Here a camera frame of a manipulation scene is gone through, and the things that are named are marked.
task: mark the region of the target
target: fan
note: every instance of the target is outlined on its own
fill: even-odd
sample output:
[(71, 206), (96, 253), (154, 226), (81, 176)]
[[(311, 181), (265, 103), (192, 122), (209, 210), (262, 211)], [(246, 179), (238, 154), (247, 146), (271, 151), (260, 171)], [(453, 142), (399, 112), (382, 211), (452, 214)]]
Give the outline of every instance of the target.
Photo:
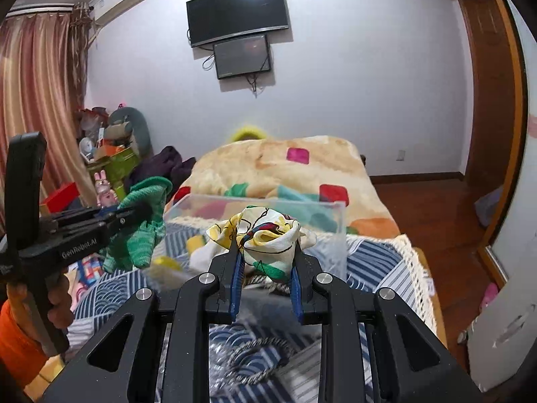
[(79, 143), (80, 155), (84, 158), (87, 163), (90, 163), (93, 160), (93, 151), (95, 147), (93, 142), (89, 138), (82, 138)]

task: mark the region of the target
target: baseboard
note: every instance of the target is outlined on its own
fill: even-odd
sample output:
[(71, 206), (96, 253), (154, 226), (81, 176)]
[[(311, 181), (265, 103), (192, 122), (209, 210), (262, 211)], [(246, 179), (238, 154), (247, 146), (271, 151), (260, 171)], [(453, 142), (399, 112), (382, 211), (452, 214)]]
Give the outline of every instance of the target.
[(373, 185), (385, 183), (404, 183), (407, 181), (428, 181), (428, 180), (463, 180), (464, 174), (460, 171), (453, 172), (425, 172), (420, 174), (393, 174), (390, 176), (370, 176)]

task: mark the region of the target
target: bed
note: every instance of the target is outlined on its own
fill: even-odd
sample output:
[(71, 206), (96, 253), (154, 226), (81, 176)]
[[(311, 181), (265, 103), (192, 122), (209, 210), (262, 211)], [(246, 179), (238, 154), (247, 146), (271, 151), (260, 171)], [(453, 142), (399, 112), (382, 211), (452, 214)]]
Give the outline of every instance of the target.
[[(192, 176), (171, 200), (169, 209), (189, 193), (239, 197), (279, 197), (307, 201), (344, 201), (346, 204), (347, 283), (352, 288), (374, 292), (381, 286), (393, 288), (446, 345), (443, 320), (434, 284), (428, 273), (425, 255), (414, 249), (386, 207), (380, 202), (367, 176), (357, 149), (348, 141), (328, 136), (289, 141), (242, 141), (225, 145), (195, 165)], [(166, 238), (154, 251), (181, 262), (188, 269), (186, 241), (203, 235), (211, 221), (179, 217), (166, 223)], [(324, 237), (308, 253), (322, 263)], [(72, 357), (106, 320), (143, 286), (151, 286), (139, 270), (107, 274), (92, 287), (75, 310), (69, 328)], [(247, 300), (242, 300), (241, 310)], [(229, 344), (229, 349), (244, 341), (280, 338), (290, 344), (293, 355), (285, 365), (262, 383), (235, 385), (211, 398), (213, 403), (267, 401), (316, 401), (320, 366), (320, 333), (300, 328), (275, 328), (271, 322), (290, 321), (285, 308), (271, 309), (271, 316), (239, 317), (231, 326), (211, 328), (210, 340)], [(363, 331), (362, 362), (368, 377), (369, 353)], [(275, 369), (283, 355), (275, 347), (262, 347), (246, 356), (245, 374)]]

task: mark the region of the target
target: small monitor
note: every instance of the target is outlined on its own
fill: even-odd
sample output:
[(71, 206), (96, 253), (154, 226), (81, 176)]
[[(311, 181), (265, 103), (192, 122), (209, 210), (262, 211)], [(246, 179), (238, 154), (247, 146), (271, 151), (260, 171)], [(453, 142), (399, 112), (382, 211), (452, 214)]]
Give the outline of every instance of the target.
[(218, 79), (270, 71), (266, 35), (245, 36), (214, 44)]

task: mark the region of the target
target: metal bolt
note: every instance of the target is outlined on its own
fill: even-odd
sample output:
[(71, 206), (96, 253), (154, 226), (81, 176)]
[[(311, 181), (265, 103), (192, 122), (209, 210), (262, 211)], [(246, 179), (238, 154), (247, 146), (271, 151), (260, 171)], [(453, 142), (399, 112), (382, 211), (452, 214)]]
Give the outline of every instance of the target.
[(319, 273), (317, 274), (316, 279), (319, 283), (322, 283), (323, 285), (331, 283), (333, 280), (332, 276), (328, 273)]
[(153, 291), (149, 288), (140, 288), (136, 291), (136, 298), (138, 300), (147, 300), (153, 295)]
[(216, 277), (214, 277), (214, 274), (213, 273), (203, 273), (199, 278), (198, 280), (203, 284), (203, 285), (208, 285), (209, 283), (212, 283), (214, 281), (214, 279), (216, 279)]
[(395, 292), (390, 288), (382, 288), (379, 291), (379, 295), (385, 300), (393, 300), (395, 298)]

